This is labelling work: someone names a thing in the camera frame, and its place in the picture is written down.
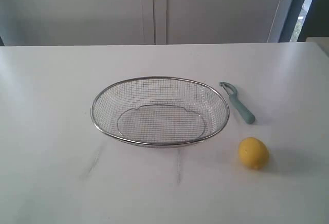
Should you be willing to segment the yellow lemon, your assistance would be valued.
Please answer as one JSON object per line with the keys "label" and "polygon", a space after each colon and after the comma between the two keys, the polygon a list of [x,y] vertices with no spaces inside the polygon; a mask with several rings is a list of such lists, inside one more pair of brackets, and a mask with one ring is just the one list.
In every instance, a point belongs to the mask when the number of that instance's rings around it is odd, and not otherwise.
{"label": "yellow lemon", "polygon": [[243,139],[238,148],[240,162],[253,170],[263,168],[269,161],[269,151],[259,139],[247,137]]}

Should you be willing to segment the white cabinet doors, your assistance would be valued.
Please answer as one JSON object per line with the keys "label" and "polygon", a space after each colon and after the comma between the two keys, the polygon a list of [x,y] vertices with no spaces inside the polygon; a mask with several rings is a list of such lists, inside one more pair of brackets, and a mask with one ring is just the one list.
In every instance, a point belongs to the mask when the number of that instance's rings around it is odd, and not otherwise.
{"label": "white cabinet doors", "polygon": [[6,46],[277,42],[293,0],[1,0]]}

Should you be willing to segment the oval steel mesh basket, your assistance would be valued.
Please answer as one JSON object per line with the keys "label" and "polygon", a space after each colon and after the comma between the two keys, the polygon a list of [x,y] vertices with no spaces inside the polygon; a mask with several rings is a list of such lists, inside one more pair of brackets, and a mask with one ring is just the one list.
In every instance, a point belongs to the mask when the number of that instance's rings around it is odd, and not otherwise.
{"label": "oval steel mesh basket", "polygon": [[135,146],[170,148],[220,133],[230,110],[222,95],[201,82],[165,76],[139,77],[103,89],[90,109],[103,134]]}

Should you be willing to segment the teal handled peeler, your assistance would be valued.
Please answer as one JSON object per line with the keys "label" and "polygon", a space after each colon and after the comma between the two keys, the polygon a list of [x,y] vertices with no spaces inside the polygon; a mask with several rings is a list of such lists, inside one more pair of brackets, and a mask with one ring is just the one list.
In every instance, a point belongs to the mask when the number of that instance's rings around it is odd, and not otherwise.
{"label": "teal handled peeler", "polygon": [[247,124],[255,122],[254,114],[239,100],[237,89],[227,82],[220,82],[220,86],[227,93],[228,98],[234,108],[239,112],[240,116]]}

